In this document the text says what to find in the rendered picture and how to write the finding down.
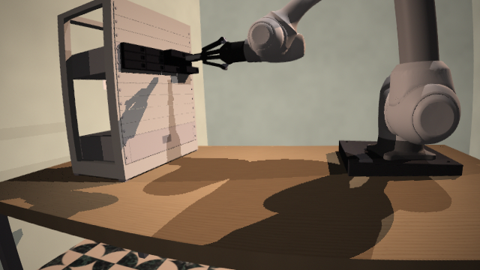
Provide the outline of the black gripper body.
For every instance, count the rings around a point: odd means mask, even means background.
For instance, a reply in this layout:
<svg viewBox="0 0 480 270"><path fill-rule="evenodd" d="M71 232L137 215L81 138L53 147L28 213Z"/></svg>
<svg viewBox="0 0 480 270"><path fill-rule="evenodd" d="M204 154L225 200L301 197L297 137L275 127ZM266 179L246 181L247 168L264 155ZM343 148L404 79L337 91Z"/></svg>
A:
<svg viewBox="0 0 480 270"><path fill-rule="evenodd" d="M244 42L245 41L238 41L238 42L230 43L230 42L227 41L221 47L221 48L226 47L227 51L219 52L220 55L225 55L226 54L227 58L221 58L220 60L227 63L228 65L231 65L234 62L246 62L245 54L244 54Z"/></svg>

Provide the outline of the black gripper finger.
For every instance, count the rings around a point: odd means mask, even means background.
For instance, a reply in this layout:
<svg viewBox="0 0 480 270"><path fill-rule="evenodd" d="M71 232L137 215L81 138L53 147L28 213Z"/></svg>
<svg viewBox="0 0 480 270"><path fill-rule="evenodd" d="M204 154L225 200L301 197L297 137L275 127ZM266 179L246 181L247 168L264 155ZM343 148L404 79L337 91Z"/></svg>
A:
<svg viewBox="0 0 480 270"><path fill-rule="evenodd" d="M193 54L193 55L185 56L185 58L191 58L191 57L197 57L197 56L210 56L210 55L214 55L214 54L219 54L219 52L227 51L226 47L221 48L221 49L208 51L208 50L211 50L211 49L213 49L213 48L215 48L215 47L217 47L221 44L225 44L226 42L227 42L226 38L221 37L219 40L215 41L214 43L211 43L208 46L203 47L201 53L196 53L196 54ZM208 52L206 52L206 51L208 51Z"/></svg>
<svg viewBox="0 0 480 270"><path fill-rule="evenodd" d="M219 67L223 70L227 70L227 67L228 67L228 64L217 64L217 63L213 63L213 62L209 62L207 60L211 60L211 59L221 59L221 58L227 58L227 55L208 55L208 56L197 56L197 57L191 57L191 58L186 58L187 61L201 61L202 60L202 63L205 64L205 65L212 65L212 66L215 66L215 67Z"/></svg>

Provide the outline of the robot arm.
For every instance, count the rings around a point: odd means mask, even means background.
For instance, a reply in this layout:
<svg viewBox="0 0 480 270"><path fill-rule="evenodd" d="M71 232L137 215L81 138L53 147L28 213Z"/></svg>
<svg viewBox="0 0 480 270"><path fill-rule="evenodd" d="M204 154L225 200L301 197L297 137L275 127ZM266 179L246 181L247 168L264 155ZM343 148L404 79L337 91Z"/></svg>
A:
<svg viewBox="0 0 480 270"><path fill-rule="evenodd" d="M305 39L297 34L297 25L320 1L291 0L254 22L244 41L246 61L302 58ZM394 8L400 64L382 84L378 140L367 149L388 161L435 160L424 145L451 136L461 118L451 70L440 61L435 0L394 0Z"/></svg>

